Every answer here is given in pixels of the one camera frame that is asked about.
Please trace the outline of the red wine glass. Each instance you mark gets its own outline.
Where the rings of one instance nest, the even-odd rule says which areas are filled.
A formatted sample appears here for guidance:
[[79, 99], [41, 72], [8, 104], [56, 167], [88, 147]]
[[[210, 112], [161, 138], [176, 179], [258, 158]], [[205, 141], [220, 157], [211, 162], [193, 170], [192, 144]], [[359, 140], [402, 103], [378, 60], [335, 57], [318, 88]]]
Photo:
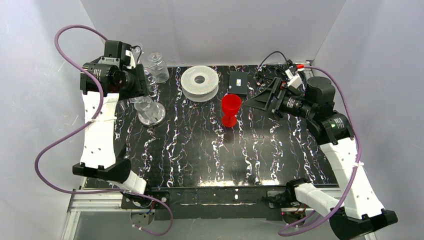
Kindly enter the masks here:
[[224, 113], [222, 117], [222, 124], [231, 128], [237, 123], [237, 117], [240, 107], [242, 105], [241, 98], [236, 94], [227, 94], [221, 100], [221, 108]]

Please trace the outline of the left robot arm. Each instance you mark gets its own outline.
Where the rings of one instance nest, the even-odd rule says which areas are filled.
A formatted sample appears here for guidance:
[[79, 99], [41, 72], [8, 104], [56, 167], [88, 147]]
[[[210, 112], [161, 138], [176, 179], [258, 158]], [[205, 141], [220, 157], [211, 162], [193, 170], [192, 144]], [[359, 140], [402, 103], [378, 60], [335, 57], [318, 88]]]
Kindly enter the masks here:
[[143, 194], [147, 182], [132, 171], [126, 145], [122, 144], [119, 153], [114, 146], [117, 103], [148, 94], [144, 67], [136, 63], [132, 49], [128, 43], [107, 40], [103, 55], [82, 66], [80, 89], [88, 127], [82, 156], [72, 173]]

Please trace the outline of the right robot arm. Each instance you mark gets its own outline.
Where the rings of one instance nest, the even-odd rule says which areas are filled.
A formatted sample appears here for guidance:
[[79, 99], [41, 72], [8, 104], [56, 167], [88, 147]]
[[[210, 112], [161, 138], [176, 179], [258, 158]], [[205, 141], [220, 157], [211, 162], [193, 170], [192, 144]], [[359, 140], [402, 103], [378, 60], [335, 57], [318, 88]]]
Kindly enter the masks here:
[[272, 99], [276, 99], [272, 112], [277, 117], [289, 114], [303, 118], [343, 189], [341, 198], [336, 199], [310, 180], [299, 178], [287, 182], [284, 192], [264, 200], [275, 207], [294, 202], [305, 204], [330, 223], [338, 239], [351, 240], [395, 224], [398, 217], [375, 195], [359, 159], [352, 125], [347, 116], [334, 109], [335, 93], [335, 86], [326, 77], [309, 78], [304, 93], [300, 93], [294, 81], [284, 82], [276, 77], [246, 105], [267, 111]]

